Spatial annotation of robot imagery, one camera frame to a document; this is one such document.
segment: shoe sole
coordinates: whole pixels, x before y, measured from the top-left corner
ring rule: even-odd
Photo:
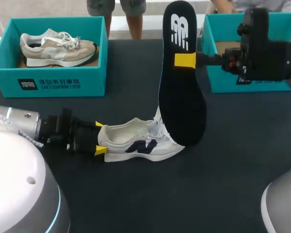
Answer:
[[[141,157],[148,159],[152,162],[158,162],[165,159],[168,159],[176,154],[178,154],[180,151],[182,151],[184,148],[181,148],[180,150],[173,151],[169,154],[164,155],[150,155],[150,154],[141,154],[141,153],[124,153],[124,154],[117,154],[117,153],[105,153],[105,162],[120,162],[125,161],[131,158],[135,157]]]
[[[187,38],[179,40],[180,30]],[[195,69],[175,67],[175,53],[196,52],[197,22],[194,8],[185,1],[169,4],[163,16],[163,65],[159,107],[172,139],[182,146],[199,143],[203,137],[207,109]]]
[[[74,62],[64,62],[64,61],[58,61],[53,59],[33,59],[33,58],[26,58],[25,64],[28,67],[47,67],[50,65],[56,65],[61,67],[77,67],[80,65],[84,65],[84,63],[87,63],[88,60],[90,60],[92,57],[94,57],[94,53],[86,58],[83,58],[78,61]]]

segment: shoe heel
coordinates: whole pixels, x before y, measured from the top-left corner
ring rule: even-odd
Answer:
[[[27,67],[46,67],[50,65],[47,59],[24,58],[24,63]]]

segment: beige sneaker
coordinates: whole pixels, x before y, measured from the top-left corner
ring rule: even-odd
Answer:
[[[73,38],[66,32],[57,33],[48,29],[38,36],[22,34],[20,48],[28,67],[75,67],[91,62],[97,45],[79,37]]]

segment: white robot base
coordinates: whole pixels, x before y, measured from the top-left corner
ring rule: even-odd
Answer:
[[[69,209],[40,151],[0,131],[0,233],[67,233]]]
[[[291,233],[291,170],[265,189],[261,213],[268,233]]]

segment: shoe upper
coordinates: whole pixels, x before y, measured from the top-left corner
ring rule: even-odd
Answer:
[[[48,29],[44,34],[32,36],[22,34],[20,47],[25,57],[52,59],[65,62],[78,61],[93,55],[96,46],[92,41],[73,38],[65,32]]]
[[[168,154],[183,146],[169,137],[161,120],[143,121],[138,118],[123,125],[102,126],[98,143],[109,153]]]

